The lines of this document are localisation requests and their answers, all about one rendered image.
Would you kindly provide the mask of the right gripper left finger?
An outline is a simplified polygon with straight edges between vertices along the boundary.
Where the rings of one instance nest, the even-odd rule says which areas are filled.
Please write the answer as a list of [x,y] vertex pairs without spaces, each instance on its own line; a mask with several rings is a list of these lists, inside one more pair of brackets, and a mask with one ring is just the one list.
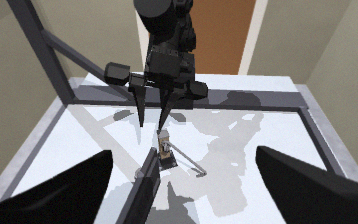
[[94,224],[113,170],[111,150],[0,202],[0,224]]

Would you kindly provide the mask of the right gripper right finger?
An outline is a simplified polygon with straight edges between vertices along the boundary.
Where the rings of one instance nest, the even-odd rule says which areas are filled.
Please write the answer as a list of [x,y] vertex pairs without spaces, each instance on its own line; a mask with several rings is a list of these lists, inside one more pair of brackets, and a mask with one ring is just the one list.
[[286,224],[358,224],[358,182],[265,145],[255,162]]

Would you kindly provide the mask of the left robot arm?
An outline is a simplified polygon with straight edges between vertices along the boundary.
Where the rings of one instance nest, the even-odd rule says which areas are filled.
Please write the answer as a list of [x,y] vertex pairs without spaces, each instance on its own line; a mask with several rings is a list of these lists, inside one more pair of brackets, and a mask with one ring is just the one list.
[[193,0],[134,0],[133,3],[146,30],[150,33],[149,43],[167,42],[178,49],[178,51],[171,50],[170,54],[164,54],[159,52],[160,47],[152,46],[146,60],[145,73],[168,74],[174,79],[179,78],[180,73],[191,73],[194,54],[188,51],[192,52],[196,49],[196,34],[194,28],[191,28],[192,21],[189,14],[193,7]]

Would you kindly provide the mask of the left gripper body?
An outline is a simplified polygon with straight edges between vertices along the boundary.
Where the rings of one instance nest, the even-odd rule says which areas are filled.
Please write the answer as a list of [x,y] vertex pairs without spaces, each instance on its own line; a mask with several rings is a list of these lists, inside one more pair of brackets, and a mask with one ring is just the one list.
[[[150,42],[148,44],[146,60],[151,52],[152,46],[160,47],[159,52],[165,54],[170,54],[171,50],[178,51],[178,49],[174,45],[167,42],[162,42],[162,41]],[[129,84],[165,89],[168,90],[168,94],[171,92],[185,94],[186,95],[185,98],[191,100],[200,100],[208,96],[208,87],[204,82],[199,82],[190,79],[184,83],[174,82],[173,81],[174,77],[172,77],[171,75],[163,74],[163,73],[159,73],[159,74],[149,73],[149,72],[145,73],[145,68],[144,68],[144,75],[141,75],[141,74],[130,72],[130,66],[113,63],[113,62],[109,62],[106,65],[104,79],[106,83],[118,85],[118,86],[124,86],[125,84],[127,84],[127,82],[129,82]],[[119,79],[124,79],[124,80],[119,80]]]

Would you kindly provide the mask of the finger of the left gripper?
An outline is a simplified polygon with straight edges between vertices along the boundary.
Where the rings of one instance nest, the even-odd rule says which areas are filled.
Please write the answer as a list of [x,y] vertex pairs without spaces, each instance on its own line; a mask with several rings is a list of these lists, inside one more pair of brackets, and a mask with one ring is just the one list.
[[177,99],[181,100],[181,99],[184,99],[185,97],[186,97],[185,94],[176,93],[176,92],[171,92],[171,93],[167,94],[166,96],[164,96],[164,101],[163,101],[162,110],[161,110],[160,119],[159,119],[158,130],[162,129],[171,109],[177,102]]
[[[135,94],[135,90],[136,90],[136,94]],[[146,87],[140,86],[140,85],[135,85],[135,84],[129,84],[128,92],[133,93],[133,96],[134,96],[134,99],[136,102],[136,106],[137,106],[140,127],[143,127],[144,114],[145,114]],[[137,103],[136,97],[138,98],[138,103]]]

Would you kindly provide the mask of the brown wooden cabinet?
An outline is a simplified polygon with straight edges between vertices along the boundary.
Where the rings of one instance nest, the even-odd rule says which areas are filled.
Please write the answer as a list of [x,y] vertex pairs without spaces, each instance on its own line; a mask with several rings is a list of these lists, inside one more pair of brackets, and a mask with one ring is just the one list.
[[150,148],[143,166],[135,172],[135,178],[135,183],[115,224],[146,223],[161,183],[157,148]]

